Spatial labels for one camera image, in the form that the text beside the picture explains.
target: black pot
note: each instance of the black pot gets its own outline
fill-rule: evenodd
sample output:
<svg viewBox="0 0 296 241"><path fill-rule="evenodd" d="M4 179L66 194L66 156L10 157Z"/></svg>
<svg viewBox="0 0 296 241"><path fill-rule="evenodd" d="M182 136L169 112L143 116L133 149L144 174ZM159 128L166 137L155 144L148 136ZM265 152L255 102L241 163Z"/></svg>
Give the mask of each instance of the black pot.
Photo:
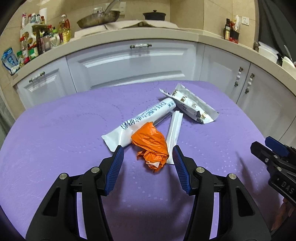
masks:
<svg viewBox="0 0 296 241"><path fill-rule="evenodd" d="M166 14L163 12L156 12L156 10L153 10L153 12L146 12L143 13L146 20L165 20Z"/></svg>

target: white power outlet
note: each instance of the white power outlet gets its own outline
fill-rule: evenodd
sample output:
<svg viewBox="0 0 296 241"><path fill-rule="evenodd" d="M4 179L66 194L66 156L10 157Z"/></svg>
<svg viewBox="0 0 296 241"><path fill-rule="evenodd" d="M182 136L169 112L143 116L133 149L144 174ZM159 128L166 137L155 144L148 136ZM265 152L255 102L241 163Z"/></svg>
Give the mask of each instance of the white power outlet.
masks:
<svg viewBox="0 0 296 241"><path fill-rule="evenodd" d="M114 11L120 11L120 15L125 15L126 14L126 2L120 2L119 3L119 8L112 8Z"/></svg>
<svg viewBox="0 0 296 241"><path fill-rule="evenodd" d="M242 24L249 26L249 18L247 17L242 17Z"/></svg>

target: tiled wall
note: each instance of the tiled wall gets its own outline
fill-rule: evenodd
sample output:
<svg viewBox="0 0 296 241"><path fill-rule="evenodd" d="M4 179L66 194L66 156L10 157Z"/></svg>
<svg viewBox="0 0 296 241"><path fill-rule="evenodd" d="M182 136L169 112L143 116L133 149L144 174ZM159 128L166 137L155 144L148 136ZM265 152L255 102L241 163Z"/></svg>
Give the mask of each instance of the tiled wall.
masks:
<svg viewBox="0 0 296 241"><path fill-rule="evenodd" d="M8 47L14 53L20 50L19 38L22 12L38 13L41 8L48 8L48 23L57 27L60 16L67 14L72 29L72 35L80 28L76 22L91 14L95 7L105 8L105 3L111 0L27 0L13 15L0 36L0 54ZM236 14L250 18L250 26L242 25L239 42L253 47L258 39L259 11L257 0L128 0L126 14L121 20L144 19L142 13L156 9L166 13L165 20L177 24L181 28L197 28L223 35L226 18L232 19ZM10 84L11 76L0 67L0 88L8 108L15 118L25 110L21 100Z"/></svg>

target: cooking oil bottle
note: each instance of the cooking oil bottle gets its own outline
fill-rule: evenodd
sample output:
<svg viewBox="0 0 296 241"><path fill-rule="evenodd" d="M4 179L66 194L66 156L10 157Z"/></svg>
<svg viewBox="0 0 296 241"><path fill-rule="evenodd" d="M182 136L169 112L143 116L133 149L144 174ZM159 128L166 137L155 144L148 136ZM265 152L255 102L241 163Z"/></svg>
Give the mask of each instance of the cooking oil bottle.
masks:
<svg viewBox="0 0 296 241"><path fill-rule="evenodd" d="M72 35L71 35L71 29L70 29L70 22L69 19L67 19L67 15L62 15L62 20L59 22L58 26L59 36L61 39L61 43L67 43L70 41Z"/></svg>

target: trash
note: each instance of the trash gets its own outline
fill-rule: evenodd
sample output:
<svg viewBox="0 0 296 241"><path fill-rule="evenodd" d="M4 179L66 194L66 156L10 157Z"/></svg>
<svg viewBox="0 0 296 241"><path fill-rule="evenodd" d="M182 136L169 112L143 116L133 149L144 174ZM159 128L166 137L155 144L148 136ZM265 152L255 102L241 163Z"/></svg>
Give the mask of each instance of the trash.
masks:
<svg viewBox="0 0 296 241"><path fill-rule="evenodd" d="M8 69L10 75L14 75L20 68L19 62L12 51L12 48L8 48L2 55L2 63L5 68Z"/></svg>
<svg viewBox="0 0 296 241"><path fill-rule="evenodd" d="M134 145L144 149L138 152L137 159L143 156L148 167L156 172L165 165L169 156L165 137L152 122L144 124L131 136L131 139Z"/></svg>
<svg viewBox="0 0 296 241"><path fill-rule="evenodd" d="M162 89L159 89L167 97L172 98L176 105L190 118L201 124L210 123L217 119L219 112L215 111L202 99L186 89L183 85L177 84L175 90L170 95Z"/></svg>
<svg viewBox="0 0 296 241"><path fill-rule="evenodd" d="M176 110L173 115L172 119L170 121L170 129L168 131L168 136L166 139L166 143L168 146L168 153L169 157L166 161L168 164L174 164L173 161L173 147L177 145L177 140L180 133L181 123L182 123L183 113L180 113L180 111Z"/></svg>
<svg viewBox="0 0 296 241"><path fill-rule="evenodd" d="M136 117L131 118L119 127L103 135L102 138L110 151L115 151L118 145L125 147L131 143L131 136L139 130L147 122L159 122L169 112L176 108L175 102L171 98L166 98L158 104L150 107L144 112L138 114Z"/></svg>

